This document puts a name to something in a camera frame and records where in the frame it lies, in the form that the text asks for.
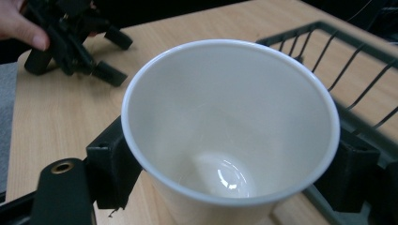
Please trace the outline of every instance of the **wire rack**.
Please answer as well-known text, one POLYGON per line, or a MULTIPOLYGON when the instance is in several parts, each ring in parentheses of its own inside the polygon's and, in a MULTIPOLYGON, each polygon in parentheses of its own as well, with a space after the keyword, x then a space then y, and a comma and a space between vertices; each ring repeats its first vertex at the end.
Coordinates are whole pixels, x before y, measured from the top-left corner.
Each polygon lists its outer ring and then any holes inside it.
MULTIPOLYGON (((398 160, 397 56, 326 22, 310 23, 256 42, 295 58, 321 80, 336 102, 342 129, 380 152, 379 167, 398 160)), ((339 213, 316 187, 304 193, 332 224, 368 222, 372 206, 367 203, 359 213, 339 213)))

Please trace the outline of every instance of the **black plastic part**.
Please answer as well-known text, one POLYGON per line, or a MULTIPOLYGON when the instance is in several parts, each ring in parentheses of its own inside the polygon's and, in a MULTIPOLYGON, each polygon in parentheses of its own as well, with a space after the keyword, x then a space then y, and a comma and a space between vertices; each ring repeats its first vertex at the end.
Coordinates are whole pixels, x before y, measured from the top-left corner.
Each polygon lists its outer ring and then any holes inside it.
POLYGON ((40 25, 50 38, 46 53, 31 52, 26 69, 36 75, 46 72, 53 58, 66 75, 75 72, 94 74, 113 86, 119 86, 126 75, 108 66, 97 65, 83 46, 90 33, 107 31, 106 38, 126 50, 132 40, 109 21, 101 18, 100 12, 91 7, 90 0, 31 0, 28 3, 29 20, 40 25))
POLYGON ((100 61, 93 71, 93 76, 111 84, 112 86, 120 86, 127 78, 127 75, 119 70, 100 61))
POLYGON ((373 172, 366 197, 375 224, 398 224, 398 161, 373 172))
POLYGON ((69 17, 76 17, 90 9, 91 0, 58 0, 56 5, 69 17))
POLYGON ((122 32, 120 32, 119 29, 117 29, 112 25, 109 27, 108 31, 106 32, 105 38, 112 41, 122 50, 127 50, 132 44, 132 39, 129 36, 123 34, 122 32))
POLYGON ((380 153, 342 129, 334 160, 314 184, 335 211, 358 213, 365 201, 367 182, 380 153))
POLYGON ((32 192, 0 206, 0 224, 29 224, 35 194, 35 192, 32 192))
POLYGON ((47 72, 47 66, 49 65, 53 57, 49 52, 42 52, 36 49, 32 49, 29 56, 24 64, 25 69, 35 75, 42 75, 47 72))
POLYGON ((41 171, 30 224, 96 224, 81 160, 62 159, 41 171))
POLYGON ((91 199, 99 209, 125 208, 142 167, 125 141, 120 116, 86 147, 91 199))

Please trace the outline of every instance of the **black bracket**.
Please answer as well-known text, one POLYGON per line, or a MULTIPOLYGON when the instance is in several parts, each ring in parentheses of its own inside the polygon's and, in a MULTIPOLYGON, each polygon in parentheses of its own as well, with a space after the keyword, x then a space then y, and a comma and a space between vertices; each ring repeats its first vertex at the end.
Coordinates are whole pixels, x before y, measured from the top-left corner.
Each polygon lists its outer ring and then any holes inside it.
POLYGON ((86 147, 43 169, 38 189, 0 207, 0 224, 96 224, 99 209, 125 208, 142 168, 128 148, 120 116, 86 147))

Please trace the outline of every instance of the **gray floor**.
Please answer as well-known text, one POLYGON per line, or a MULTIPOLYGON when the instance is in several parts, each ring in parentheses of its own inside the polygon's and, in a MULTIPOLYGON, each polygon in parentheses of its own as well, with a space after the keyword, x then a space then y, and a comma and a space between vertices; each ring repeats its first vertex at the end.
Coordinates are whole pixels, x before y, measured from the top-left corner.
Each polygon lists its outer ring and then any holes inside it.
POLYGON ((0 65, 0 193, 6 191, 17 63, 0 65))

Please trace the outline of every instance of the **cup rim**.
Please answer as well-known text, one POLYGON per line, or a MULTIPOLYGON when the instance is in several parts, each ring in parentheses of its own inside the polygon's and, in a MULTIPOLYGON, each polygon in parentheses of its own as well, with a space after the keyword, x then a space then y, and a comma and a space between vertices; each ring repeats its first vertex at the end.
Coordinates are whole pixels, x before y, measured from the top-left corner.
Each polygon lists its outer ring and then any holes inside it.
POLYGON ((253 205, 258 205, 258 204, 264 204, 264 203, 274 203, 283 199, 286 199, 287 197, 290 197, 296 193, 301 192, 305 188, 309 187, 311 184, 313 184, 328 168, 330 163, 332 162, 334 155, 337 151, 338 143, 340 140, 340 121, 339 121, 339 116, 337 113, 337 109, 335 106, 335 103, 329 94, 328 90, 324 87, 323 83, 320 82, 320 80, 305 66, 303 66, 301 63, 297 62, 295 59, 291 58, 290 56, 273 50, 269 47, 256 44, 253 42, 245 41, 245 40, 236 40, 236 39, 204 39, 204 40, 197 40, 194 42, 189 42, 185 43, 179 46, 176 46, 170 50, 167 50, 153 59, 151 59, 149 62, 147 62, 132 78, 125 96, 123 98, 122 102, 122 108, 121 108, 121 122, 122 122, 122 128, 123 128, 123 133, 125 135, 126 142, 129 146, 129 149, 133 153, 133 155, 136 157, 136 159, 139 161, 141 166, 144 168, 145 171, 147 171, 149 174, 151 174, 153 177, 155 177, 157 180, 159 180, 161 183, 166 185, 168 188, 172 189, 173 191, 176 191, 177 193, 180 193, 184 196, 187 196, 188 198, 195 199, 196 201, 203 202, 203 203, 211 203, 211 204, 216 204, 216 205, 224 205, 224 206, 253 206, 253 205), (250 198, 225 198, 225 197, 218 197, 214 195, 209 195, 205 194, 199 191, 195 191, 192 189, 189 189, 187 187, 183 187, 179 185, 177 182, 173 181, 172 179, 166 177, 165 175, 162 174, 156 167, 151 165, 151 163, 145 158, 144 154, 140 151, 138 148, 135 140, 132 137, 130 126, 129 126, 129 118, 128 118, 128 110, 129 110, 129 105, 130 105, 130 100, 131 100, 131 94, 137 85, 137 83, 140 81, 140 79, 144 76, 145 72, 151 68, 154 64, 156 64, 158 61, 160 61, 162 58, 167 57, 168 55, 179 53, 181 51, 186 51, 191 48, 197 48, 201 46, 211 46, 211 45, 232 45, 232 46, 239 46, 242 48, 250 48, 256 51, 261 51, 261 52, 267 52, 270 54, 273 54, 275 57, 278 57, 280 60, 283 60, 284 62, 290 64, 290 66, 294 67, 299 71, 300 74, 304 76, 304 78, 307 79, 309 83, 312 83, 313 87, 316 89, 317 92, 320 93, 321 98, 323 99, 323 102, 326 104, 328 112, 329 112, 329 120, 331 124, 331 135, 329 139, 329 146, 328 149, 322 158, 322 160, 318 163, 318 165, 315 167, 315 169, 309 173, 305 179, 301 180, 298 184, 288 187, 284 190, 267 194, 267 195, 261 195, 261 196, 256 196, 256 197, 250 197, 250 198))

